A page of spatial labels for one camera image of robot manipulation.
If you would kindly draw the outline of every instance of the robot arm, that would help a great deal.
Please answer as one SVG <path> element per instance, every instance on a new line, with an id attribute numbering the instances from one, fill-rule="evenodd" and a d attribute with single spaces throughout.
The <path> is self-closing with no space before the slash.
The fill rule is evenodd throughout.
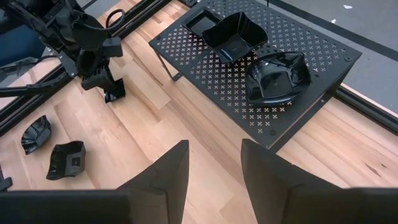
<path id="1" fill-rule="evenodd" d="M 0 7 L 7 20 L 13 18 L 12 26 L 18 26 L 20 21 L 37 32 L 41 41 L 57 53 L 67 74 L 82 77 L 85 90 L 96 86 L 104 89 L 106 102 L 124 96 L 123 81 L 114 81 L 108 67 L 110 57 L 123 56 L 120 38 L 110 34 L 123 23 L 123 10 L 111 13 L 107 23 L 119 12 L 121 19 L 112 27 L 104 28 L 86 14 L 76 0 L 3 0 Z M 54 84 L 0 89 L 0 97 L 34 95 L 50 91 L 51 86 Z"/>

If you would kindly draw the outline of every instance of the black plastic bowl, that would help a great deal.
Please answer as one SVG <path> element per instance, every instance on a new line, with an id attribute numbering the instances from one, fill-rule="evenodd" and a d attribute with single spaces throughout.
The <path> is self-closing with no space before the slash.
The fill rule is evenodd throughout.
<path id="1" fill-rule="evenodd" d="M 35 120 L 24 132 L 21 139 L 25 154 L 29 155 L 42 146 L 51 135 L 51 125 L 47 117 L 43 115 Z"/>
<path id="2" fill-rule="evenodd" d="M 86 148 L 82 141 L 55 145 L 50 159 L 47 180 L 76 177 L 85 169 Z"/>
<path id="3" fill-rule="evenodd" d="M 301 52 L 266 55 L 246 70 L 246 93 L 253 105 L 273 106 L 287 103 L 311 84 L 311 75 Z"/>
<path id="4" fill-rule="evenodd" d="M 229 15 L 203 31 L 203 40 L 219 56 L 221 63 L 233 63 L 253 48 L 268 41 L 267 33 L 244 12 Z"/>

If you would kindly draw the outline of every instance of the wooden surface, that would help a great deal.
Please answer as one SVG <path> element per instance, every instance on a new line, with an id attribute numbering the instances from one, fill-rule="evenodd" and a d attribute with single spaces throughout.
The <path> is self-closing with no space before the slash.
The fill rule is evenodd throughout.
<path id="1" fill-rule="evenodd" d="M 110 11 L 133 4 L 122 1 Z M 183 222 L 256 223 L 240 165 L 241 140 L 250 137 L 188 80 L 171 81 L 148 45 L 186 10 L 172 1 L 125 39 L 124 56 L 111 62 L 115 78 L 124 79 L 125 98 L 105 104 L 101 90 L 84 91 L 74 80 L 0 138 L 0 165 L 13 179 L 11 190 L 115 189 L 188 139 Z M 43 114 L 52 137 L 25 156 L 22 133 Z M 46 180 L 54 145 L 74 140 L 85 143 L 86 171 Z M 398 137 L 336 99 L 278 155 L 340 187 L 398 187 Z"/>
<path id="2" fill-rule="evenodd" d="M 342 83 L 341 86 L 345 87 L 347 90 L 353 92 L 355 95 L 357 95 L 357 96 L 359 96 L 360 98 L 362 98 L 362 99 L 368 101 L 369 103 L 373 104 L 374 106 L 377 106 L 378 108 L 380 108 L 380 109 L 384 110 L 385 112 L 391 114 L 392 116 L 395 116 L 396 118 L 398 118 L 398 114 L 397 114 L 397 113 L 395 113 L 395 112 L 393 112 L 392 110 L 386 108 L 385 106 L 379 104 L 378 102 L 376 102 L 376 101 L 370 99 L 369 97 L 363 95 L 362 93 L 360 93 L 360 92 L 354 90 L 353 88 L 349 87 L 348 85 L 345 85 L 344 83 Z"/>

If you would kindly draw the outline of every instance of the metal bracket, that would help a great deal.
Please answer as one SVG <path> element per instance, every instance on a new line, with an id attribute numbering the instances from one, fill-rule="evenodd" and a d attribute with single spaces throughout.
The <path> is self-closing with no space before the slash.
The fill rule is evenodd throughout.
<path id="1" fill-rule="evenodd" d="M 157 58 L 159 58 L 160 62 L 162 62 L 162 65 L 164 67 L 164 69 L 166 70 L 167 74 L 169 74 L 169 77 L 173 80 L 173 81 L 177 81 L 178 79 L 180 79 L 182 77 L 181 72 L 178 72 L 175 76 L 172 76 L 172 74 L 170 73 L 169 69 L 167 68 L 166 64 L 164 63 L 162 57 L 159 55 L 159 53 L 157 53 L 155 51 Z"/>

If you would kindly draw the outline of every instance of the black metal table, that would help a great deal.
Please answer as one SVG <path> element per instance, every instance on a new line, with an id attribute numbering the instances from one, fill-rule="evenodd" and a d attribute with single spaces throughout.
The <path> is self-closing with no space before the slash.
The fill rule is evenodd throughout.
<path id="1" fill-rule="evenodd" d="M 243 11 L 263 27 L 269 41 L 230 65 L 181 26 L 202 6 L 225 17 Z M 326 35 L 255 0 L 203 0 L 149 42 L 167 70 L 163 58 L 217 104 L 256 141 L 278 151 L 334 94 L 361 55 Z M 246 102 L 245 69 L 258 57 L 274 52 L 299 51 L 306 57 L 312 84 L 294 102 L 257 107 Z"/>

